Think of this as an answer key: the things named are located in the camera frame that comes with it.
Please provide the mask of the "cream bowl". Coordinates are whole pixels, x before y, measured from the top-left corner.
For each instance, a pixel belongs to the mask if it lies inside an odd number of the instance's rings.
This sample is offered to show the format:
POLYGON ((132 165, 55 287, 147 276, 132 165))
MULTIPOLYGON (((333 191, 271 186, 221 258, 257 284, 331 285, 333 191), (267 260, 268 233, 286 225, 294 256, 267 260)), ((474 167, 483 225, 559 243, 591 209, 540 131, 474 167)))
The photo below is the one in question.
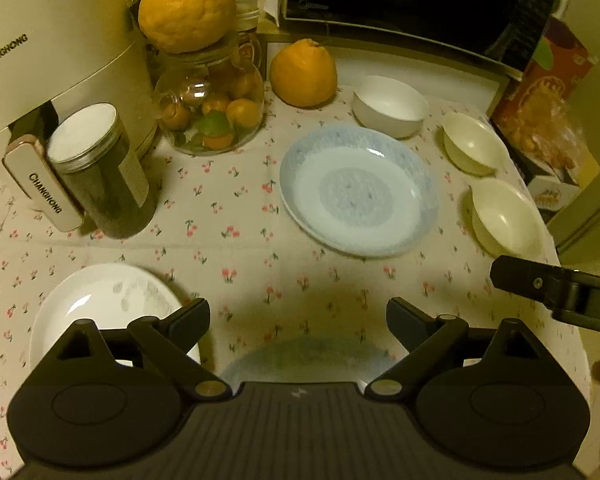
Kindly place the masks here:
POLYGON ((471 225, 493 257, 534 259, 542 252, 544 223, 532 201, 513 185, 484 178, 470 187, 471 225))
POLYGON ((508 159, 505 144, 484 122, 463 113, 442 118, 443 145, 458 169, 476 177, 492 176, 508 159))

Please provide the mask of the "orange snack box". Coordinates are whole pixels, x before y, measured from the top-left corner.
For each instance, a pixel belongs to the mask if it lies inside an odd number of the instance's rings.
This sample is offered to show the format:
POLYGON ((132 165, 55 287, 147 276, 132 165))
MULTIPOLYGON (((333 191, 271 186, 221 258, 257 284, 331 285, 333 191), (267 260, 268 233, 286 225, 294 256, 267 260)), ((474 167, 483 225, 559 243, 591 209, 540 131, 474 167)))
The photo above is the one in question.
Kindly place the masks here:
POLYGON ((588 144, 567 100, 596 64, 571 29, 551 18, 521 81, 509 84, 492 115, 506 142, 558 174, 577 172, 588 144))

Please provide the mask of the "glass jar of kumquats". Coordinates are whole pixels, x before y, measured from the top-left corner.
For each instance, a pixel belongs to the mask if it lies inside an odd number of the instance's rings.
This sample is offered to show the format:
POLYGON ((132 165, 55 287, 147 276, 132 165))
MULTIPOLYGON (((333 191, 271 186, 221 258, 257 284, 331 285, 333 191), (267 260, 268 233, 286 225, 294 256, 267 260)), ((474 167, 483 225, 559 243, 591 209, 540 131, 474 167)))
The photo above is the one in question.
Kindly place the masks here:
POLYGON ((152 95, 171 145, 192 156, 221 154, 251 140, 264 115, 264 82, 253 45, 228 32, 210 47, 160 51, 152 95))

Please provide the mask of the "white round bowl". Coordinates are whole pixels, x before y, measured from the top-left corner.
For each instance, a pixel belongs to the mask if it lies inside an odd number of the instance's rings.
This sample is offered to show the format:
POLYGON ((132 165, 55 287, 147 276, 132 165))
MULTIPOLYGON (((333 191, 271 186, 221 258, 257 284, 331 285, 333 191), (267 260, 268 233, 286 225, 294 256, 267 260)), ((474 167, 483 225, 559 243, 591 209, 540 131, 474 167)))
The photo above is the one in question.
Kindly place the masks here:
POLYGON ((365 127, 396 140, 420 133, 429 104, 413 87, 384 76, 365 76, 353 88, 352 110, 365 127))

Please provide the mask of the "blue patterned plate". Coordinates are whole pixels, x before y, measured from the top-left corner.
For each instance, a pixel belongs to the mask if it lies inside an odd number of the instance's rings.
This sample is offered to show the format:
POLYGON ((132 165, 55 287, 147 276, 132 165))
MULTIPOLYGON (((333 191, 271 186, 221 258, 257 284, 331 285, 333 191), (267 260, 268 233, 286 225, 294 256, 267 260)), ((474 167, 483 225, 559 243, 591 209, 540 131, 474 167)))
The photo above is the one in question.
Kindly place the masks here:
POLYGON ((324 125, 302 136, 280 163, 278 186, 306 234, 355 257, 409 252, 438 221, 437 185, 424 161, 359 126, 324 125))

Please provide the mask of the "white floral plate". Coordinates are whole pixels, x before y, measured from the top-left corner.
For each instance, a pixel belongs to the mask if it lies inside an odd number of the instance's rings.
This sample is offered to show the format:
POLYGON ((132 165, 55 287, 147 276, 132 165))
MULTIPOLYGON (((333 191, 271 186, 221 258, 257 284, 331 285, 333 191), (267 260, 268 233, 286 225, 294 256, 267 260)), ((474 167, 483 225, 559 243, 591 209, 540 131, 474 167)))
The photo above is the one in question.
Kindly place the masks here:
POLYGON ((29 366, 35 368, 80 318, 89 318, 101 330, 125 328, 145 315, 166 318, 182 305, 163 281, 137 266, 86 266, 65 278, 42 302, 32 326, 29 366))

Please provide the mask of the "white Ganten carton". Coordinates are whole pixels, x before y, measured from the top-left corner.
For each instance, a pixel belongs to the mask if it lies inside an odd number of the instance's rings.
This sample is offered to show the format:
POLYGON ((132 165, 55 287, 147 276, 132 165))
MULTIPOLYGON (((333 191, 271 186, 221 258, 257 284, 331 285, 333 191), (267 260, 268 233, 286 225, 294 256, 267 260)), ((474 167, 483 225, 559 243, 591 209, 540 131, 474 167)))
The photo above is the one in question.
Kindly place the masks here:
POLYGON ((558 212, 571 204, 580 193, 580 186, 569 174, 556 171, 542 160, 521 155, 519 168, 539 209, 558 212))

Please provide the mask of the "large orange citrus on table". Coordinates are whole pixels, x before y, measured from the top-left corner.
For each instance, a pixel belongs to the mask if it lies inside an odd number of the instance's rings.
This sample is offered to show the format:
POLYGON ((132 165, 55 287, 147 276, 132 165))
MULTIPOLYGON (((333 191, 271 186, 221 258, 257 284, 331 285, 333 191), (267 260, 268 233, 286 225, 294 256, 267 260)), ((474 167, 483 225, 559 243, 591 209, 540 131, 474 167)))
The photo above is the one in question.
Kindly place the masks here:
POLYGON ((325 47, 303 38, 287 44, 274 56, 270 83, 285 103, 300 108, 318 107, 336 96, 336 63, 325 47))

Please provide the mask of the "stacked metal lid jars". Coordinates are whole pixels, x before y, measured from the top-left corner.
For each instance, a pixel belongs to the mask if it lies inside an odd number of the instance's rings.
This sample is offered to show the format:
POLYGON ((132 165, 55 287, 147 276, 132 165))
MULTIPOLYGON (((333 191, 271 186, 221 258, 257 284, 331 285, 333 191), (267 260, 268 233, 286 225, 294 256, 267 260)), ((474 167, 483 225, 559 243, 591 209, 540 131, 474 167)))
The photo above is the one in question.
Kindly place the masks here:
POLYGON ((258 70, 262 70, 262 46, 257 34, 260 18, 260 0, 236 1, 236 30, 239 52, 250 58, 258 70))

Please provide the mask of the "cream Changhong air fryer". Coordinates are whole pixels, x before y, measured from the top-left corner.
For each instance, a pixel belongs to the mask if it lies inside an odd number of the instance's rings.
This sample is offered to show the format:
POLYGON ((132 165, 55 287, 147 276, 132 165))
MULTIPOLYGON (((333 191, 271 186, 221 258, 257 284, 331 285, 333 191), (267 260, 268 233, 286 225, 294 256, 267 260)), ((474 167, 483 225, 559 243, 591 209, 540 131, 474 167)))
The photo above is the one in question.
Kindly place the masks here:
POLYGON ((83 214, 46 162, 57 125, 107 102, 143 155, 157 130, 129 0, 0 0, 0 178, 58 230, 83 214))

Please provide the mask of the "black Midea microwave oven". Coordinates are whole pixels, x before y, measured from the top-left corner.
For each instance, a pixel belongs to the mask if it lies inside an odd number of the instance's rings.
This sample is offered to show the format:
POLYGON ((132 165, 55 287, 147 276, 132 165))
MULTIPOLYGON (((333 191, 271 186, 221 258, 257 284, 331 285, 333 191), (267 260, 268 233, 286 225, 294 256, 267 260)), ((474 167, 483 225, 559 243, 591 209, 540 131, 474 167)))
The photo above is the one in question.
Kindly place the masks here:
POLYGON ((288 22, 321 22, 442 44, 527 69, 559 0, 280 0, 288 22))

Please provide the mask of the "large orange citrus on jar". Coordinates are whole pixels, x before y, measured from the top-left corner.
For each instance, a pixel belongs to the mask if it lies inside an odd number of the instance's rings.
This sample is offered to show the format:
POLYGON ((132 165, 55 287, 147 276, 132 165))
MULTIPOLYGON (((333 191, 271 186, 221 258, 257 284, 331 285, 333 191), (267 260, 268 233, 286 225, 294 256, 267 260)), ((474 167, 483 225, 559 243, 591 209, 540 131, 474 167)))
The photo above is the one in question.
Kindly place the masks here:
POLYGON ((181 54, 212 46, 235 26, 235 0, 140 0, 138 26, 158 50, 181 54))

